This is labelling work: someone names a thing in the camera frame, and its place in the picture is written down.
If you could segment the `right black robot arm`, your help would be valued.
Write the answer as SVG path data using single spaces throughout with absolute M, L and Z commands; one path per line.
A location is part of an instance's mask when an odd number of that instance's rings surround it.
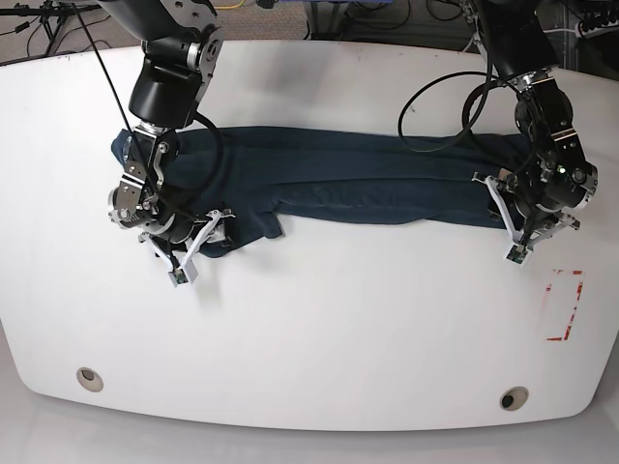
M 109 195 L 110 219 L 138 227 L 139 241 L 160 258 L 174 284 L 192 282 L 200 247 L 225 240 L 228 211 L 193 213 L 199 188 L 177 188 L 165 170 L 180 150 L 179 131 L 193 122 L 213 124 L 198 106 L 211 82 L 223 44 L 217 12 L 209 1 L 103 1 L 144 53 L 129 101 L 139 123 L 128 129 L 120 183 Z

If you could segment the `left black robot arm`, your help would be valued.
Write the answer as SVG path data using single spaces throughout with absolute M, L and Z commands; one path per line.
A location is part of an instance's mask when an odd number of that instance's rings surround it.
M 551 71 L 558 58 L 536 15 L 536 1 L 464 1 L 474 40 L 497 72 L 496 84 L 516 90 L 515 119 L 529 139 L 526 158 L 503 179 L 483 179 L 511 235 L 508 254 L 522 261 L 534 246 L 567 227 L 598 187 L 598 170 L 585 157 L 574 112 Z

